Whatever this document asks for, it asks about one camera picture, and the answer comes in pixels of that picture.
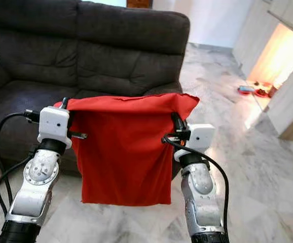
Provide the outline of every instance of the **dark gray sofa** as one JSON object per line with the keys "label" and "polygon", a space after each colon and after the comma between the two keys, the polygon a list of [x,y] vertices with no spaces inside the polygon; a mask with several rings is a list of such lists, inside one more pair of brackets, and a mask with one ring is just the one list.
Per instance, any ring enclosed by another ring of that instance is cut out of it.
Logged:
{"label": "dark gray sofa", "polygon": [[[63,97],[181,92],[189,27],[186,16],[173,12],[79,0],[0,0],[0,121]],[[11,119],[1,134],[2,157],[24,159],[37,134],[37,125]],[[61,168],[77,171],[73,151]]]}

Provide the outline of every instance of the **marble floor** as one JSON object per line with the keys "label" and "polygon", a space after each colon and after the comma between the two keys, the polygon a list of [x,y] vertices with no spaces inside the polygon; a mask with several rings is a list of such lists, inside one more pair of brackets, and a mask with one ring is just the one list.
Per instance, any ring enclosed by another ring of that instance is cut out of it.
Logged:
{"label": "marble floor", "polygon": [[[236,92],[245,81],[228,52],[189,44],[180,81],[184,92],[201,98],[189,122],[216,127],[208,154],[230,179],[230,242],[293,243],[293,142],[277,139],[254,97]],[[211,171],[222,205],[223,180],[214,168]],[[62,175],[37,241],[190,242],[180,179],[172,182],[171,205],[132,208],[84,205],[81,179]],[[11,181],[16,191],[21,173]],[[2,224],[0,209],[0,230]]]}

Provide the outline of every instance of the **red fabric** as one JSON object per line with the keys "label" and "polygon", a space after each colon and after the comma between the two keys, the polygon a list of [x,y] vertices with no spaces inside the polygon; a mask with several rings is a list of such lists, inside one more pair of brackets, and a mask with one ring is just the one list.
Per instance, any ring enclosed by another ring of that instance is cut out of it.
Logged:
{"label": "red fabric", "polygon": [[71,130],[88,134],[72,140],[82,202],[170,204],[173,148],[161,138],[173,131],[171,113],[186,119],[198,101],[187,94],[71,99],[68,109],[76,111]]}

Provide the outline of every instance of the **cable connector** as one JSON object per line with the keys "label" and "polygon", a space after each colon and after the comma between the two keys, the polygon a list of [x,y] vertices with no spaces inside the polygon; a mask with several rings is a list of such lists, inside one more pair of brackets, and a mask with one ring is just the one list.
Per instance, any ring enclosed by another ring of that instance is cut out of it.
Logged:
{"label": "cable connector", "polygon": [[29,123],[40,123],[40,113],[38,111],[26,110],[24,116]]}

